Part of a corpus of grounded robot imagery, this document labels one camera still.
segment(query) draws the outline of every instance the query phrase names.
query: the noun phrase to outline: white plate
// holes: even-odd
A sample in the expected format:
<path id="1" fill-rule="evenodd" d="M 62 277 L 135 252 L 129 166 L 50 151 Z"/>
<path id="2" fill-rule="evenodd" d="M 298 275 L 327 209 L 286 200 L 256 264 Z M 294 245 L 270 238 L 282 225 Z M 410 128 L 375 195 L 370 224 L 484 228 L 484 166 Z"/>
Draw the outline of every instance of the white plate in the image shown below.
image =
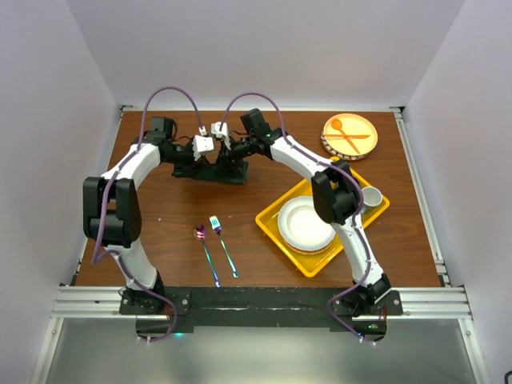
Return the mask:
<path id="1" fill-rule="evenodd" d="M 314 210 L 311 196 L 292 198 L 279 211 L 279 233 L 293 248 L 305 252 L 321 250 L 336 233 Z"/>

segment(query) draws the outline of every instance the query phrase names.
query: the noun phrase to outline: wooden table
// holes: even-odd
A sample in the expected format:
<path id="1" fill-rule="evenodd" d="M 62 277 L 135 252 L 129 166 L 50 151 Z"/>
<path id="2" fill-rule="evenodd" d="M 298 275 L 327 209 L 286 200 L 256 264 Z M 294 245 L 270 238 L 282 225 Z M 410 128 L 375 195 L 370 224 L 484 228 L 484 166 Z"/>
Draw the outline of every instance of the wooden table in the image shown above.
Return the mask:
<path id="1" fill-rule="evenodd" d="M 239 116 L 228 116 L 231 130 L 243 131 Z M 325 121 L 336 112 L 284 112 L 286 129 L 301 144 L 329 157 L 320 143 Z M 374 254 L 393 286 L 439 286 L 432 253 L 418 207 L 398 128 L 392 113 L 361 112 L 378 131 L 378 144 L 368 158 L 351 166 L 391 201 L 390 208 L 367 229 Z M 172 117 L 178 137 L 197 132 L 190 111 L 150 112 Z M 221 119 L 222 112 L 202 112 L 206 126 Z M 276 113 L 265 112 L 272 127 L 279 126 Z M 128 151 L 138 136 L 140 112 L 126 112 L 110 159 L 109 168 Z M 304 277 L 292 262 L 256 226 L 256 214 L 297 184 L 301 177 L 289 168 L 263 156 L 248 159 L 248 181 L 244 186 L 223 185 L 187 178 L 172 178 L 172 165 L 162 164 L 138 189 L 142 212 L 142 244 L 148 259 L 168 286 L 212 286 L 213 279 L 202 245 L 192 228 L 217 215 L 222 236 L 229 247 L 240 277 L 233 278 L 220 242 L 212 231 L 207 244 L 224 286 L 350 286 L 350 266 L 342 252 L 316 277 Z M 79 286 L 122 286 L 124 278 L 111 258 L 90 264 L 94 242 L 87 243 L 77 278 Z"/>

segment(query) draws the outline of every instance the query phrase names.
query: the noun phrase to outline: gray floor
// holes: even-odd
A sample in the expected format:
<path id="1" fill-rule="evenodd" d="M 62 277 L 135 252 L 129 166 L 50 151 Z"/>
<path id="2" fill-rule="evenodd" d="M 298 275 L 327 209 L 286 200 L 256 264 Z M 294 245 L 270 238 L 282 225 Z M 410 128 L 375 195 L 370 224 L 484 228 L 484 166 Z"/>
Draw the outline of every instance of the gray floor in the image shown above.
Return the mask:
<path id="1" fill-rule="evenodd" d="M 457 321 L 394 321 L 372 348 L 323 329 L 197 328 L 151 344 L 134 320 L 66 320 L 48 383 L 474 383 Z"/>

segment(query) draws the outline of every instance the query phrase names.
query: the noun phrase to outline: white wall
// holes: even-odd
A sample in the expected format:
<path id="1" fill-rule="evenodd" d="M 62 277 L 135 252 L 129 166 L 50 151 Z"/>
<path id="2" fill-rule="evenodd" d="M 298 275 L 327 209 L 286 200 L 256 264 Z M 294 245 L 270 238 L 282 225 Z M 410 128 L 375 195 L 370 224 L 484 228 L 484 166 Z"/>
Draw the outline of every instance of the white wall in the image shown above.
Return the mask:
<path id="1" fill-rule="evenodd" d="M 259 90 L 282 107 L 368 109 L 406 104 L 463 0 L 67 2 L 118 102 L 167 84 L 213 108 Z M 168 93 L 153 107 L 190 106 Z"/>
<path id="2" fill-rule="evenodd" d="M 0 382 L 30 380 L 116 104 L 64 0 L 0 3 Z"/>
<path id="3" fill-rule="evenodd" d="M 493 382 L 512 370 L 512 2 L 467 0 L 406 108 L 448 271 Z"/>

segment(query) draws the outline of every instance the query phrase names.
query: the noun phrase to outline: iridescent spoon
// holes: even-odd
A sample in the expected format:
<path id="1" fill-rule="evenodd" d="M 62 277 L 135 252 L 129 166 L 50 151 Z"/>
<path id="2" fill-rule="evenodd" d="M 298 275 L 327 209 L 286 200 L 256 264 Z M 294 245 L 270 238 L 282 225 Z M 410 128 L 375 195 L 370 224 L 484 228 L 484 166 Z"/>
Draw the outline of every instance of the iridescent spoon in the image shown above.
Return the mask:
<path id="1" fill-rule="evenodd" d="M 221 282 L 218 280 L 217 272 L 215 272 L 214 264 L 211 261 L 210 252 L 208 252 L 208 248 L 206 248 L 206 228 L 204 226 L 197 226 L 194 228 L 194 237 L 202 242 L 202 246 L 205 249 L 206 258 L 208 259 L 208 263 L 210 264 L 211 273 L 214 275 L 215 285 L 217 288 L 221 286 Z"/>

